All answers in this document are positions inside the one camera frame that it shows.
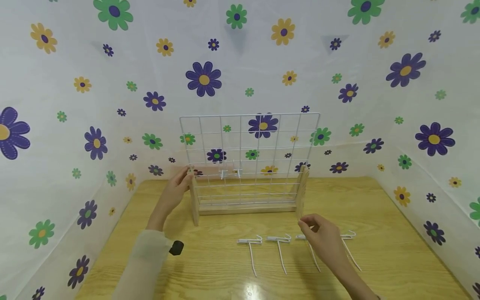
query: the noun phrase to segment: flower print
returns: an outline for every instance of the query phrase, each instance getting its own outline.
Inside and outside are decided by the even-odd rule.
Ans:
[[[133,191],[135,188],[135,180],[137,180],[137,178],[133,173],[129,173],[127,178],[125,178],[125,182],[127,183],[127,188],[129,191]]]
[[[67,120],[67,115],[64,111],[59,111],[57,112],[57,119],[59,119],[59,122],[65,123],[65,121]]]
[[[410,82],[410,79],[417,79],[420,77],[419,69],[425,67],[426,61],[420,60],[423,56],[422,53],[417,53],[411,58],[410,53],[405,54],[402,57],[401,62],[394,62],[390,66],[391,72],[385,78],[387,81],[393,80],[390,84],[391,87],[396,87],[398,84],[405,87]]]
[[[113,49],[112,47],[108,46],[108,44],[103,44],[103,50],[105,51],[105,54],[108,56],[112,57],[113,56]]]
[[[87,258],[86,255],[84,255],[81,260],[77,259],[77,267],[70,271],[70,279],[67,284],[68,287],[72,286],[72,289],[74,289],[77,283],[81,283],[84,280],[85,274],[88,272],[89,262],[90,259]]]
[[[72,171],[72,176],[75,178],[75,179],[79,179],[80,176],[81,176],[81,172],[78,168],[74,168],[73,171]]]
[[[180,143],[182,144],[185,143],[187,145],[193,145],[194,142],[195,142],[195,136],[193,134],[186,133],[180,136]]]
[[[431,223],[430,221],[427,221],[425,224],[423,224],[423,227],[427,230],[427,234],[432,238],[433,242],[439,244],[440,246],[442,243],[445,243],[446,240],[443,237],[445,234],[443,230],[438,228],[437,223]]]
[[[448,181],[448,184],[450,184],[450,186],[452,188],[458,188],[459,186],[462,185],[462,181],[460,179],[458,179],[458,177],[452,177]]]
[[[127,22],[133,21],[132,14],[127,12],[130,9],[127,0],[94,0],[93,6],[100,11],[98,19],[101,22],[108,21],[111,30],[117,30],[118,27],[128,30]]]
[[[45,222],[38,222],[34,229],[32,229],[28,235],[32,238],[30,239],[29,244],[34,245],[35,249],[38,249],[40,245],[46,245],[48,239],[53,237],[53,229],[55,224],[50,223],[50,220],[45,220]]]
[[[385,0],[352,0],[353,7],[348,11],[347,15],[353,17],[353,24],[358,24],[361,20],[366,25],[370,22],[371,17],[378,17],[382,9],[379,7]]]
[[[277,25],[272,26],[273,34],[271,36],[272,40],[276,40],[276,45],[280,46],[282,43],[288,45],[288,41],[293,39],[295,30],[295,24],[292,24],[290,18],[283,21],[283,19],[278,19]]]
[[[365,145],[365,148],[363,149],[363,151],[365,151],[365,154],[375,153],[375,151],[380,150],[382,148],[383,144],[384,142],[382,141],[382,139],[377,139],[377,140],[372,139],[370,143],[367,143]]]
[[[342,173],[343,171],[346,171],[348,168],[348,165],[347,165],[347,162],[337,162],[336,165],[331,165],[331,168],[330,168],[330,171],[332,171],[332,173]]]
[[[0,150],[8,159],[16,159],[20,149],[28,149],[30,141],[22,134],[30,132],[30,126],[23,121],[15,122],[18,113],[14,108],[6,107],[0,114]]]
[[[412,160],[410,157],[408,157],[406,154],[405,155],[400,155],[398,160],[398,165],[402,167],[403,170],[410,168],[412,165]]]
[[[212,149],[210,152],[207,152],[208,160],[211,160],[215,163],[222,163],[223,160],[227,159],[227,153],[222,149]]]
[[[218,48],[220,47],[220,45],[218,43],[219,43],[219,41],[217,41],[216,38],[211,38],[210,42],[208,42],[208,48],[212,51],[213,50],[217,51]]]
[[[436,42],[442,34],[440,33],[440,30],[435,30],[433,33],[430,34],[430,37],[428,40],[430,42]]]
[[[328,131],[328,127],[317,128],[317,131],[313,132],[310,136],[310,143],[313,143],[314,146],[321,145],[323,146],[325,142],[330,140],[331,131]]]
[[[215,95],[215,90],[222,87],[222,82],[217,80],[222,75],[219,69],[213,70],[213,64],[210,61],[205,62],[204,67],[199,62],[193,63],[193,71],[187,71],[185,76],[191,81],[187,87],[190,90],[197,89],[197,96],[203,97],[205,92],[210,97]]]
[[[292,85],[294,82],[297,81],[297,75],[293,71],[287,71],[285,75],[283,75],[282,83],[287,85]]]
[[[247,97],[253,96],[253,89],[251,87],[249,87],[245,90],[245,96],[247,96]]]
[[[249,133],[255,133],[255,138],[259,139],[262,136],[265,138],[270,137],[270,132],[277,131],[275,126],[278,123],[277,118],[273,118],[270,113],[266,115],[257,114],[255,119],[248,121],[248,124],[251,126],[248,129]]]
[[[227,11],[227,24],[232,24],[232,29],[237,27],[238,29],[241,29],[243,24],[247,23],[247,18],[245,18],[246,15],[247,11],[243,9],[241,4],[237,6],[232,4],[230,10]]]
[[[433,122],[430,127],[427,125],[420,126],[421,133],[415,135],[415,139],[421,141],[418,144],[420,150],[427,150],[429,156],[434,156],[436,152],[440,155],[447,154],[447,147],[453,147],[455,140],[449,138],[453,134],[451,128],[443,128],[440,130],[440,124]]]
[[[50,29],[43,27],[41,23],[32,24],[31,27],[33,32],[30,33],[30,36],[36,41],[39,49],[43,49],[47,54],[57,51],[54,46],[57,44],[57,40],[52,37],[53,32]]]
[[[330,42],[330,48],[333,50],[337,50],[338,48],[340,48],[340,44],[342,43],[342,41],[340,40],[340,38],[334,38],[333,41]]]
[[[306,166],[307,168],[310,168],[310,164],[307,162],[300,162],[298,165],[295,166],[295,172],[300,172],[301,166]]]
[[[427,200],[428,200],[429,202],[432,202],[432,203],[433,203],[433,202],[435,202],[435,201],[437,200],[437,196],[435,196],[435,195],[432,194],[432,193],[428,193],[428,194],[427,194]]]
[[[353,127],[350,128],[350,135],[351,136],[358,136],[360,133],[363,132],[363,129],[365,126],[363,126],[363,123],[360,124],[355,124]]]
[[[265,176],[272,175],[273,173],[277,173],[277,171],[278,171],[278,168],[276,168],[275,166],[265,166],[265,168],[261,170],[261,172]]]
[[[80,225],[81,229],[92,225],[92,220],[96,218],[96,208],[95,200],[85,202],[85,208],[80,209],[78,212],[80,217],[77,220],[77,225]]]
[[[385,34],[380,37],[380,41],[378,41],[378,45],[380,46],[380,49],[382,48],[388,48],[391,44],[393,44],[393,40],[395,38],[395,35],[393,34],[393,31],[385,31]]]
[[[84,78],[83,76],[80,76],[78,78],[75,78],[73,86],[77,88],[77,92],[81,92],[83,94],[90,91],[92,84],[90,83],[90,80]]]
[[[102,159],[103,154],[108,152],[106,143],[107,139],[102,136],[102,131],[100,128],[95,128],[90,126],[90,132],[85,132],[85,139],[88,143],[85,144],[85,151],[90,152],[91,159]]]
[[[347,84],[345,88],[340,89],[338,99],[342,99],[343,103],[352,102],[352,99],[357,96],[358,89],[357,84]]]
[[[465,6],[465,11],[460,15],[460,18],[463,18],[463,23],[470,22],[473,24],[480,18],[480,0],[473,0],[472,3],[469,3]]]
[[[150,165],[148,167],[148,169],[150,170],[150,173],[152,173],[155,176],[162,176],[163,175],[163,170],[160,169],[158,166]]]

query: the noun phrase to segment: beige sleeve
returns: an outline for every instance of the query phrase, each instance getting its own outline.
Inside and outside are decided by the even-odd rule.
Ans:
[[[152,300],[155,283],[172,242],[156,230],[144,230],[137,238],[127,266],[113,292],[114,300]]]

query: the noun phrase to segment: floral backdrop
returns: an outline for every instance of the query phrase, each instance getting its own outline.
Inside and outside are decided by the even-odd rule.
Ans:
[[[480,0],[23,0],[0,14],[0,300],[75,297],[138,185],[187,162],[199,137],[180,116],[261,113],[250,139],[268,142],[267,112],[320,112],[315,132],[285,137],[313,145],[292,171],[376,178],[480,298]]]

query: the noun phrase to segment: wooden table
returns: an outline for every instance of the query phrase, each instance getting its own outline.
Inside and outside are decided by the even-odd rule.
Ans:
[[[89,272],[78,300],[110,299],[137,235],[166,181],[144,181]],[[393,299],[468,299],[468,296],[403,217],[378,183],[367,177],[309,179],[304,213],[319,213],[340,230],[353,230],[347,240],[372,290]],[[200,216],[194,227],[190,196],[170,215],[165,234],[181,240],[180,256],[168,256],[157,281],[159,299],[349,299],[333,274],[318,260],[319,273],[306,242],[282,244],[287,275],[277,244],[252,245],[255,278],[247,245],[240,238],[300,234],[295,212]]]

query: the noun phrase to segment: purple flower with yellow center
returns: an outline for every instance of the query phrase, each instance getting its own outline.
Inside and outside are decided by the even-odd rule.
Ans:
[[[451,128],[443,128],[440,130],[440,124],[433,122],[430,125],[430,128],[427,125],[421,125],[420,131],[422,133],[417,133],[415,138],[421,141],[418,145],[420,150],[427,150],[429,156],[434,156],[436,152],[440,155],[447,154],[447,147],[452,147],[455,145],[455,140],[449,138],[453,134]]]
[[[187,87],[191,90],[197,89],[197,95],[203,97],[205,92],[211,97],[215,95],[215,90],[222,87],[221,81],[217,80],[222,75],[219,69],[213,70],[213,64],[207,61],[202,68],[199,62],[193,63],[193,71],[187,71],[185,76],[191,81]]]
[[[425,67],[427,64],[426,61],[420,60],[423,56],[422,53],[417,53],[412,58],[410,53],[405,54],[402,57],[401,62],[394,62],[390,66],[391,72],[387,75],[386,80],[393,80],[390,84],[391,87],[396,87],[398,84],[401,86],[407,86],[410,82],[410,79],[417,79],[420,77],[419,69]]]

